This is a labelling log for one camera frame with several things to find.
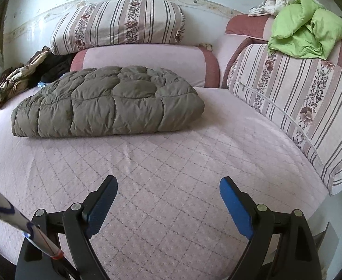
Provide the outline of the olive quilted down jacket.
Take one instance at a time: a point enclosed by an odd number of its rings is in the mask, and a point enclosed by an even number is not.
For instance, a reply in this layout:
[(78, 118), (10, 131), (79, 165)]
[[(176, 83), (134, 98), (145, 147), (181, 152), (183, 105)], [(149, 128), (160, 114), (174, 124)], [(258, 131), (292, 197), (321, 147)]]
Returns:
[(102, 137), (183, 130), (201, 117), (204, 102), (167, 69), (108, 66), (66, 73), (21, 101), (13, 135)]

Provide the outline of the white rod with blue markings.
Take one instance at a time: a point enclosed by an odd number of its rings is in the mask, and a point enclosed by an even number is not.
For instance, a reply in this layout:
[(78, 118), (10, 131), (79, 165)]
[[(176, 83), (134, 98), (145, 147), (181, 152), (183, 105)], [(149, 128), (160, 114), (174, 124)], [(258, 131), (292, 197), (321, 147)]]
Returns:
[(20, 230), (33, 246), (52, 259), (61, 260), (64, 257), (60, 247), (53, 243), (29, 218), (25, 217), (1, 192), (0, 220)]

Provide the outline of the pink red-trimmed corner cushion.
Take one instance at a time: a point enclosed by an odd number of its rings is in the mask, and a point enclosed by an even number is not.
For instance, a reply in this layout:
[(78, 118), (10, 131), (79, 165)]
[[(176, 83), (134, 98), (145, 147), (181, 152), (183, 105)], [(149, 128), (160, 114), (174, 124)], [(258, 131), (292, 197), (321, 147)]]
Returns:
[[(220, 69), (220, 87), (227, 87), (230, 67), (240, 52), (250, 44), (266, 44), (271, 35), (274, 17), (250, 17), (240, 14), (232, 17), (227, 23), (224, 34), (213, 45), (213, 54)], [(342, 67), (342, 40), (330, 53), (328, 60)]]

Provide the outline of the beige brown patterned blanket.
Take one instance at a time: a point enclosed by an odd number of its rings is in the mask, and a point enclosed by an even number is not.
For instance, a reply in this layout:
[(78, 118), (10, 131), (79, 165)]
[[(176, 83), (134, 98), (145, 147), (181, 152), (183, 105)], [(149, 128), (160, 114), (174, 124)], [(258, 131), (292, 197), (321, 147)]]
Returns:
[(0, 76), (0, 109), (14, 96), (23, 92), (30, 80), (31, 75), (51, 54), (51, 49), (44, 46), (27, 62), (21, 63), (17, 68), (8, 68)]

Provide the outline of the striped floral pillow on bolster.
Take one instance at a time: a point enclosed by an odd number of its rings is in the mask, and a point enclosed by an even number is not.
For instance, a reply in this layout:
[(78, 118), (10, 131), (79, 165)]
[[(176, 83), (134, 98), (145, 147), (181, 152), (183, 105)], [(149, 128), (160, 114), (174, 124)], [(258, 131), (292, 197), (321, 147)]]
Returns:
[(177, 44), (185, 32), (182, 8), (163, 0), (93, 3), (67, 12), (51, 36), (55, 55), (121, 44)]

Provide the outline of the striped floral pillow right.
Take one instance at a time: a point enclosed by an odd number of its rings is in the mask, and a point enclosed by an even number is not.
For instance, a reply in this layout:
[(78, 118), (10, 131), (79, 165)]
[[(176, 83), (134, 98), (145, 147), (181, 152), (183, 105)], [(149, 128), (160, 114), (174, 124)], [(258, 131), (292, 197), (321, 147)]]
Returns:
[(227, 88), (294, 142), (331, 194), (342, 191), (342, 67), (250, 44), (229, 68)]

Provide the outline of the pink bolster cushion with red ends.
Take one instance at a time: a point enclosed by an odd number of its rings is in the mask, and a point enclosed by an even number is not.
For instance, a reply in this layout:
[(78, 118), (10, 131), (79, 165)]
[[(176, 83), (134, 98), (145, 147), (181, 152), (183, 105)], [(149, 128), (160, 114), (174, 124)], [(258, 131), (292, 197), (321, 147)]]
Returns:
[(164, 68), (185, 78), (193, 87), (218, 88), (220, 69), (215, 56), (204, 47), (172, 44), (122, 44), (80, 51), (71, 71), (106, 66)]

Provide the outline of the dark clothes pile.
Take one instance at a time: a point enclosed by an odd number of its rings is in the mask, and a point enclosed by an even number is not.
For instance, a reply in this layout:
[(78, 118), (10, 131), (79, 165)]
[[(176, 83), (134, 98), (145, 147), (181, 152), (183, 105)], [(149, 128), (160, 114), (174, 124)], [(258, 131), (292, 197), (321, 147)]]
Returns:
[(54, 55), (49, 53), (45, 60), (38, 65), (28, 79), (28, 88), (35, 87), (39, 82), (53, 83), (63, 74), (70, 71), (70, 67), (76, 53), (67, 55)]

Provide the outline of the white crumpled cloth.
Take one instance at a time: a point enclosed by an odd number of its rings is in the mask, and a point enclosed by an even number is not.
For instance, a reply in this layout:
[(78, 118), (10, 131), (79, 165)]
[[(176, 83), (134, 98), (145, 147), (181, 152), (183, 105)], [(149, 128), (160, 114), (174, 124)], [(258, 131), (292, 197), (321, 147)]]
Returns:
[(264, 15), (271, 15), (276, 17), (278, 13), (285, 8), (293, 0), (263, 0), (263, 2), (256, 7), (249, 10), (249, 17), (260, 17)]

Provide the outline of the lime green crumpled blanket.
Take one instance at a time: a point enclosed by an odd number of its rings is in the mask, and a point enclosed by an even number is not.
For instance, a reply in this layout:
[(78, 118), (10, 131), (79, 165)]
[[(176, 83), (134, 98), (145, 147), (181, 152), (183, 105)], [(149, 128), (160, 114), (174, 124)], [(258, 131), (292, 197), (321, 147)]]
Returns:
[(293, 0), (275, 17), (267, 47), (293, 58), (326, 60), (341, 40), (341, 17), (317, 0)]

